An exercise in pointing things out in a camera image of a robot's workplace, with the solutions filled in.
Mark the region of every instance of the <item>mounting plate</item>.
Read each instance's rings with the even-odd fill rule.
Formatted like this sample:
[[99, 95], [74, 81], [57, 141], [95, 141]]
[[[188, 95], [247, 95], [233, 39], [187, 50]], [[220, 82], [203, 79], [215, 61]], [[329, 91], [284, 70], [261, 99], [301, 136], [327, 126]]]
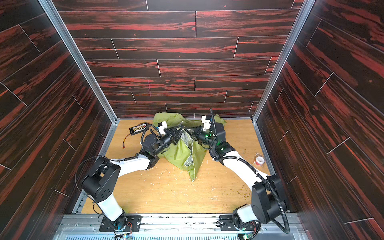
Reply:
[[[125, 218], [127, 219], [127, 223], [130, 222], [132, 224], [132, 231], [138, 232], [141, 225], [141, 216], [126, 216]], [[130, 231], [128, 225], [129, 224], [127, 224], [127, 227], [122, 232]], [[104, 216], [103, 220], [101, 221], [99, 232], [113, 232], [113, 229], [113, 224]]]
[[[232, 215], [220, 215], [220, 222], [217, 221], [217, 223], [220, 223], [220, 224], [216, 224], [216, 226], [220, 227], [220, 229], [222, 231], [238, 231], [237, 228], [235, 228], [235, 225], [233, 224], [233, 221], [232, 221]], [[248, 227], [246, 227], [244, 230], [242, 231], [253, 231], [255, 228], [253, 227], [253, 225], [249, 225]]]

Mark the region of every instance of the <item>dark red wood wall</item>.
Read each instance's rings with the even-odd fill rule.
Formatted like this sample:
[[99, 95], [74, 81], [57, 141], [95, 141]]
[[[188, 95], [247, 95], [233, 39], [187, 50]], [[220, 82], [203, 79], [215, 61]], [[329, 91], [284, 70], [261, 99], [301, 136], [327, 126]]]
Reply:
[[0, 2], [0, 82], [0, 239], [51, 239], [111, 122], [37, 0]]
[[312, 239], [384, 239], [384, 5], [317, 0], [257, 119]]
[[250, 117], [300, 0], [54, 0], [119, 118]]

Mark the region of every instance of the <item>green bag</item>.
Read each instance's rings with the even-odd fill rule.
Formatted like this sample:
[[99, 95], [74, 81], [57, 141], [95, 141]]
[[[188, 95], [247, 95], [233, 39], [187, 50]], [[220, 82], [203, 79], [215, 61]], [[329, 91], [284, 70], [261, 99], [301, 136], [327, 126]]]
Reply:
[[[220, 118], [219, 115], [215, 115], [215, 122], [225, 125], [227, 122]], [[182, 124], [185, 127], [197, 127], [202, 126], [203, 123], [200, 120], [188, 120], [185, 119], [179, 113], [156, 113], [153, 118], [153, 125], [158, 126], [159, 123], [166, 121], [168, 127], [174, 127]], [[200, 169], [201, 163], [205, 157], [206, 149], [204, 149], [197, 142], [185, 132], [183, 132], [180, 141], [177, 145], [171, 144], [169, 149], [159, 157], [164, 156], [170, 163], [180, 168], [181, 170], [188, 171], [189, 177], [193, 182], [196, 179], [197, 172]]]

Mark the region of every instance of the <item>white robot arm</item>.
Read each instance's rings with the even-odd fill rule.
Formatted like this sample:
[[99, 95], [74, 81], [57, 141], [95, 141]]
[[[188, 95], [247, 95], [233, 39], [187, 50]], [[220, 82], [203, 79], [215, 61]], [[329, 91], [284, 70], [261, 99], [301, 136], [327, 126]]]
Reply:
[[[174, 128], [166, 128], [165, 124], [162, 126], [160, 136], [151, 131], [152, 134], [147, 135], [143, 140], [144, 134], [150, 126], [146, 127], [141, 137], [142, 149], [135, 157], [127, 159], [99, 157], [83, 180], [83, 189], [98, 204], [104, 215], [113, 224], [115, 231], [123, 231], [127, 221], [125, 212], [113, 196], [117, 179], [130, 172], [152, 168], [159, 159], [157, 155], [171, 143], [176, 145], [182, 131], [185, 130], [193, 140], [201, 145], [209, 146], [209, 153], [213, 160], [235, 172], [252, 191], [252, 203], [241, 206], [233, 212], [232, 224], [236, 228], [243, 229], [254, 220], [259, 224], [273, 221], [285, 233], [289, 233], [289, 225], [285, 216], [289, 205], [280, 178], [276, 175], [269, 176], [242, 159], [239, 153], [226, 142], [224, 127], [220, 123], [215, 123], [212, 112], [208, 132], [203, 130], [203, 126], [189, 129], [183, 129], [183, 126]], [[284, 226], [274, 220], [280, 214], [283, 217]]]

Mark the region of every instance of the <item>metal bracket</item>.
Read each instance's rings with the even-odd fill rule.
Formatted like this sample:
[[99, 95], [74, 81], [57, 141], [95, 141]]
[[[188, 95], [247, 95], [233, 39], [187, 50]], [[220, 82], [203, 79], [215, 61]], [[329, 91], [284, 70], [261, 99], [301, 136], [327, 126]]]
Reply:
[[260, 113], [262, 112], [262, 109], [268, 99], [268, 96], [270, 95], [273, 86], [277, 82], [277, 78], [280, 75], [281, 70], [283, 69], [284, 63], [287, 60], [293, 45], [295, 44], [297, 37], [299, 36], [299, 33], [301, 32], [301, 29], [304, 26], [305, 21], [308, 18], [308, 15], [312, 9], [312, 6], [314, 4], [315, 0], [307, 0], [304, 1], [303, 5], [301, 6], [299, 13], [297, 14], [296, 20], [293, 23], [292, 29], [288, 35], [287, 40], [285, 41], [285, 44], [283, 46], [283, 49], [281, 50], [279, 59], [277, 60], [275, 67], [271, 73], [271, 76], [268, 80], [267, 85], [265, 86], [264, 92], [262, 97], [259, 100], [259, 104], [257, 106], [257, 109], [255, 113], [252, 116], [252, 121], [255, 123], [258, 119]]
[[[125, 216], [127, 219], [127, 223], [132, 224], [132, 231], [138, 232], [140, 230], [141, 225], [141, 216], [139, 215], [132, 215], [132, 216]], [[103, 217], [103, 220], [101, 221], [101, 225], [99, 228], [99, 232], [112, 232], [114, 229], [113, 224], [110, 220], [108, 220], [105, 216]]]
[[38, 1], [40, 5], [43, 7], [49, 20], [51, 20], [52, 25], [55, 27], [57, 33], [63, 40], [63, 43], [67, 47], [68, 51], [71, 53], [74, 61], [79, 66], [79, 69], [83, 73], [85, 79], [89, 83], [89, 86], [93, 90], [94, 94], [100, 101], [109, 119], [113, 124], [116, 123], [116, 120], [118, 118], [115, 112], [113, 111], [111, 105], [109, 104], [107, 98], [105, 97], [103, 91], [101, 90], [98, 82], [96, 81], [95, 76], [91, 72], [91, 69], [86, 63], [84, 57], [82, 56], [79, 48], [77, 47], [75, 41], [73, 40], [70, 32], [68, 31], [66, 25], [64, 24], [64, 21], [61, 18], [52, 0], [38, 0]]
[[[219, 217], [220, 217], [220, 220], [217, 221], [216, 226], [220, 227], [220, 229], [222, 231], [238, 231], [238, 230], [242, 230], [242, 229], [235, 228], [235, 225], [233, 224], [233, 220], [232, 220], [232, 215], [220, 215]], [[253, 225], [250, 224], [243, 231], [253, 231], [254, 229], [255, 228], [253, 227]]]

